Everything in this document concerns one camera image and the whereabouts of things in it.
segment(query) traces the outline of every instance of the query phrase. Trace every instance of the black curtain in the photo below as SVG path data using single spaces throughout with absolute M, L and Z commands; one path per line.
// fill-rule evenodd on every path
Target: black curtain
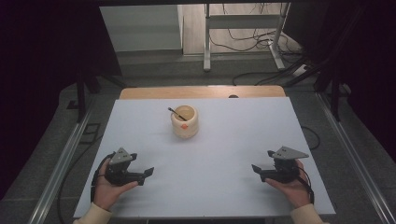
M 395 11 L 396 1 L 370 1 L 339 60 L 350 105 L 394 161 Z
M 99 7 L 7 1 L 1 8 L 0 198 L 46 131 L 60 91 L 76 82 L 77 71 L 120 75 Z

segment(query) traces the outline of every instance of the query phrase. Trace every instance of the black cable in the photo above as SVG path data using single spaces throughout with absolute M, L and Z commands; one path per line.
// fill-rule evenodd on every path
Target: black cable
M 275 31 L 271 31 L 271 32 L 268 32 L 268 33 L 265 33 L 265 34 L 262 34 L 262 35 L 255 35 L 255 34 L 253 34 L 253 36 L 251 36 L 251 37 L 243 37 L 243 38 L 236 38 L 236 37 L 233 37 L 233 36 L 231 35 L 231 33 L 230 33 L 230 36 L 231 36 L 231 38 L 232 38 L 233 40 L 248 40 L 248 39 L 260 40 L 261 37 L 263 37 L 263 36 L 265 36 L 265 35 L 271 35 L 271 34 L 273 34 L 274 32 L 275 32 Z
M 309 148 L 310 150 L 317 149 L 320 146 L 320 137 L 319 137 L 319 135 L 314 130 L 312 130 L 312 129 L 308 128 L 308 127 L 301 126 L 301 128 L 308 130 L 309 132 L 311 132 L 318 139 L 317 144 L 314 147 L 310 147 Z
M 102 159 L 102 161 L 99 163 L 98 168 L 96 169 L 95 173 L 93 174 L 93 178 L 92 178 L 92 182 L 91 182 L 91 203 L 95 199 L 95 190 L 96 190 L 97 179 L 98 179 L 99 176 L 103 176 L 103 175 L 99 175 L 100 168 L 103 166 L 103 164 L 105 163 L 105 161 L 107 159 L 113 158 L 115 154 L 116 154 L 116 152 L 113 152 L 113 153 L 105 156 L 105 158 Z
M 100 140 L 103 136 L 99 136 L 93 142 L 87 146 L 87 148 L 84 149 L 84 151 L 76 158 L 75 161 L 70 165 L 69 169 L 67 170 L 66 174 L 64 175 L 64 179 L 62 180 L 61 186 L 59 187 L 58 191 L 58 199 L 56 202 L 56 209 L 58 211 L 58 218 L 59 221 L 62 224 L 65 224 L 64 219 L 62 218 L 62 211 L 61 211 L 61 196 L 62 196 L 62 190 L 64 189 L 64 182 L 66 181 L 67 177 L 69 176 L 70 172 L 73 170 L 74 166 L 77 164 L 77 162 L 82 158 L 82 156 L 90 149 L 98 140 Z
M 224 4 L 222 4 L 222 7 L 223 7 L 223 13 L 224 13 L 224 15 L 228 14 L 227 10 L 225 10 Z M 263 8 L 264 8 L 264 5 L 262 5 L 262 8 L 260 9 L 260 14 L 262 14 Z M 252 36 L 252 37 L 244 37 L 244 38 L 235 38 L 235 37 L 233 37 L 233 35 L 231 34 L 230 29 L 227 29 L 227 30 L 228 30 L 228 33 L 230 34 L 231 39 L 233 39 L 233 40 L 256 39 L 256 37 L 257 37 L 257 36 L 255 36 L 257 29 L 254 29 L 253 36 Z
M 282 13 L 282 7 L 283 7 L 283 4 L 281 3 L 279 13 Z M 315 54 L 315 51 L 316 51 L 317 49 L 322 49 L 322 47 L 324 47 L 324 45 L 329 45 L 329 43 L 331 42 L 331 40 L 334 39 L 340 32 L 342 32 L 343 28 L 346 26 L 347 15 L 345 15 L 343 18 L 344 18 L 344 20 L 341 20 L 342 22 L 339 22 L 339 24 L 337 24 L 337 26 L 335 26 L 335 27 L 332 29 L 331 33 L 325 36 L 325 38 L 323 39 L 323 41 L 321 41 L 320 44 L 318 44 L 317 46 L 315 46 L 314 49 L 310 50 L 311 53 L 305 54 L 304 56 L 310 58 L 310 57 L 312 57 L 312 54 Z M 232 50 L 236 50 L 236 51 L 248 51 L 248 50 L 253 49 L 253 48 L 255 48 L 255 47 L 257 47 L 257 48 L 259 49 L 259 45 L 261 44 L 261 42 L 263 42 L 263 41 L 260 41 L 260 38 L 261 38 L 262 36 L 264 36 L 264 35 L 255 35 L 255 34 L 256 34 L 256 30 L 257 30 L 257 29 L 255 29 L 255 31 L 254 31 L 252 37 L 246 37 L 246 38 L 234 38 L 234 37 L 231 35 L 231 32 L 229 31 L 230 36 L 232 36 L 232 39 L 235 39 L 235 40 L 245 40 L 245 39 L 251 39 L 251 38 L 259 39 L 259 42 L 256 43 L 256 45 L 255 45 L 254 47 L 252 47 L 252 48 L 238 50 L 238 49 L 233 49 L 233 48 L 231 48 L 231 47 L 224 46 L 224 45 L 219 45 L 219 44 L 218 44 L 218 46 L 219 46 L 219 47 L 228 48 L 228 49 L 232 49 Z
M 234 86 L 236 86 L 236 84 L 235 84 L 235 80 L 236 79 L 238 79 L 238 78 L 240 78 L 240 77 L 244 77 L 244 76 L 248 76 L 248 75 L 256 75 L 256 74 L 264 74 L 264 75 L 267 75 L 267 74 L 279 74 L 279 72 L 248 72 L 248 73 L 243 73 L 243 74 L 240 74 L 240 75 L 238 75 L 238 76 L 236 76 L 236 77 L 233 77 L 233 85 Z
M 286 38 L 285 47 L 286 47 L 286 49 L 287 49 L 288 51 L 285 51 L 285 50 L 281 49 L 280 47 L 279 47 L 279 51 L 281 51 L 282 53 L 303 55 L 301 52 L 296 52 L 296 51 L 293 51 L 293 50 L 291 50 L 291 49 L 289 48 L 289 38 L 288 38 L 286 35 L 280 35 L 280 36 L 283 37 L 283 38 Z
M 224 48 L 226 48 L 226 49 L 232 49 L 232 50 L 241 51 L 241 52 L 243 52 L 243 51 L 248 51 L 248 50 L 250 50 L 250 49 L 254 49 L 259 43 L 261 43 L 261 42 L 263 42 L 263 41 L 268 41 L 268 40 L 269 40 L 269 39 L 260 40 L 260 41 L 258 41 L 258 43 L 256 43 L 253 47 L 248 48 L 248 49 L 233 49 L 233 48 L 228 47 L 228 46 L 226 46 L 226 45 L 221 45 L 221 44 L 217 44 L 217 43 L 213 42 L 212 37 L 211 37 L 210 35 L 209 35 L 209 39 L 210 39 L 210 42 L 212 42 L 212 44 L 214 44 L 215 46 L 224 47 Z
M 276 80 L 275 80 L 275 83 L 276 83 L 276 82 L 277 82 L 278 80 L 280 80 L 281 78 L 284 78 L 284 77 L 287 77 L 287 76 L 290 76 L 291 74 L 293 74 L 294 71 L 297 70 L 298 67 L 301 66 L 301 64 L 303 64 L 305 61 L 306 61 L 306 58 L 305 58 L 305 57 L 302 57 L 302 58 L 300 58 L 296 63 L 292 64 L 292 65 L 289 66 L 287 69 L 283 70 L 283 71 L 278 75 L 278 77 L 272 77 L 272 78 L 265 78 L 265 79 L 262 79 L 262 80 L 258 81 L 258 82 L 255 84 L 255 86 L 259 86 L 259 85 L 262 85 L 262 84 L 268 84 L 269 82 L 273 81 L 273 80 L 271 80 L 271 79 L 274 79 L 274 78 L 276 78 Z
M 306 173 L 306 171 L 302 168 L 299 167 L 300 170 L 302 170 L 306 176 L 306 178 L 308 179 L 308 183 L 306 183 L 305 180 L 303 180 L 301 177 L 297 176 L 297 180 L 304 185 L 304 187 L 306 188 L 306 191 L 308 191 L 309 194 L 309 200 L 311 203 L 315 203 L 315 193 L 312 190 L 311 187 L 311 179 L 309 178 L 309 175 Z

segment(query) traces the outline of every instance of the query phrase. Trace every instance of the human hand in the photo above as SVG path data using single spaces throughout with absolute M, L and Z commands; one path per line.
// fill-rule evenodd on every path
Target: human hand
M 304 166 L 299 160 L 296 160 L 296 162 L 298 167 L 300 167 L 300 178 L 306 182 L 307 179 L 303 171 Z M 265 182 L 285 194 L 286 198 L 295 208 L 299 208 L 301 206 L 311 203 L 309 200 L 308 191 L 306 190 L 304 185 L 297 179 L 287 184 L 277 182 L 270 178 L 265 178 Z
M 137 181 L 128 183 L 123 186 L 113 186 L 105 179 L 106 168 L 110 159 L 105 160 L 99 170 L 99 176 L 96 181 L 95 196 L 93 203 L 109 211 L 110 207 L 117 201 L 120 195 L 138 185 Z

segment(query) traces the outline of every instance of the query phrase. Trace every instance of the wall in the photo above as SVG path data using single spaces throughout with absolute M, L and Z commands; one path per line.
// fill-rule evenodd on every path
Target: wall
M 100 7 L 116 52 L 181 49 L 177 6 Z

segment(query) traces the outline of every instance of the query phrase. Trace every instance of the cup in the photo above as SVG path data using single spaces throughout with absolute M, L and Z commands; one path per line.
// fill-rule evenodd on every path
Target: cup
M 175 109 L 180 115 L 171 114 L 173 132 L 181 138 L 191 138 L 198 133 L 198 112 L 190 105 L 181 105 Z

